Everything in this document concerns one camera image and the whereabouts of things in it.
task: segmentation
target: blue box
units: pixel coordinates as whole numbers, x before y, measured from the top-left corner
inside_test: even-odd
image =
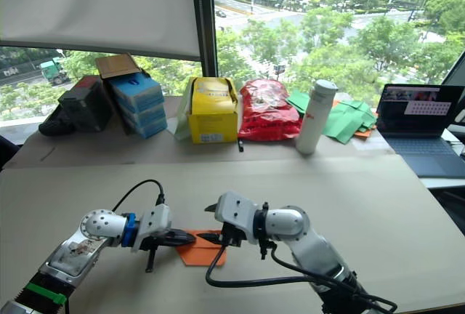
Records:
[[[123,103],[119,103],[121,112],[137,126],[144,127],[151,122],[166,118],[163,103],[143,110],[140,113],[132,113]]]
[[[132,113],[142,112],[164,101],[160,84],[144,73],[116,76],[108,81],[118,103]]]
[[[157,121],[153,121],[145,126],[137,126],[127,116],[124,116],[124,119],[129,124],[129,126],[134,129],[135,132],[137,132],[144,138],[149,138],[150,136],[153,136],[154,134],[163,131],[168,126],[168,124],[166,123],[166,118],[158,119]]]

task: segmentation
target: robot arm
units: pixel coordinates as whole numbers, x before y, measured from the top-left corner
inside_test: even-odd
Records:
[[[146,269],[150,272],[158,246],[179,246],[194,240],[182,230],[171,229],[171,212],[166,204],[145,212],[140,221],[134,214],[90,211],[78,230],[52,252],[16,300],[6,303],[0,314],[57,313],[107,246],[150,251]]]
[[[215,219],[224,223],[220,235],[202,235],[211,242],[223,246],[240,246],[241,240],[259,244],[262,259],[268,248],[275,249],[276,244],[271,241],[282,241],[289,246],[298,265],[290,265],[290,268],[303,270],[302,273],[313,277],[309,282],[323,301],[324,313],[375,314],[393,313],[396,309],[397,306],[389,301],[386,303],[392,306],[391,310],[384,310],[373,300],[367,300],[370,296],[357,282],[355,273],[347,267],[334,247],[313,230],[309,217],[299,207],[288,205],[282,209],[269,209],[267,203],[260,207],[237,193],[227,192],[206,211],[214,212]],[[272,257],[289,267],[273,252]]]

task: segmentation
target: laptop screen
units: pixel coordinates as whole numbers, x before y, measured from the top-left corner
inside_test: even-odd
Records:
[[[385,134],[441,135],[454,116],[463,86],[384,86],[377,127]]]

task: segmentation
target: cardboard box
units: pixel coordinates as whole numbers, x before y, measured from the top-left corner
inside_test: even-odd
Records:
[[[132,73],[108,79],[118,103],[132,113],[139,113],[163,103],[163,92],[159,83],[144,73]]]
[[[102,79],[142,71],[130,54],[99,57],[95,59],[95,64]]]
[[[235,142],[238,95],[227,78],[192,78],[189,120],[193,143]]]
[[[145,126],[138,126],[134,123],[130,118],[124,116],[124,119],[129,124],[129,126],[138,134],[140,134],[144,138],[149,138],[154,134],[157,134],[167,127],[166,118],[160,118],[156,121],[153,121]]]
[[[155,105],[152,108],[148,108],[140,113],[132,113],[124,106],[124,104],[120,104],[120,109],[127,118],[131,119],[133,123],[141,127],[144,127],[154,121],[161,120],[162,118],[166,118],[163,103]]]

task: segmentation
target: paper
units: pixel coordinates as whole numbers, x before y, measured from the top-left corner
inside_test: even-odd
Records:
[[[190,78],[184,93],[182,94],[181,103],[177,108],[176,118],[170,118],[167,121],[168,131],[171,132],[177,140],[183,140],[190,137],[187,112],[190,110],[190,103],[192,98],[192,82],[193,78]]]
[[[309,100],[310,96],[300,91],[293,91],[291,96],[286,98],[287,103],[293,105],[301,114],[305,114]]]
[[[323,134],[346,144],[358,132],[368,137],[376,123],[370,106],[362,101],[341,101],[329,113]]]
[[[195,236],[195,242],[176,248],[184,264],[209,266],[218,254],[221,245],[211,243],[197,235],[200,233],[220,233],[221,230],[186,230],[186,232]],[[222,256],[218,259],[217,265],[223,265],[225,262],[226,251],[223,252]]]

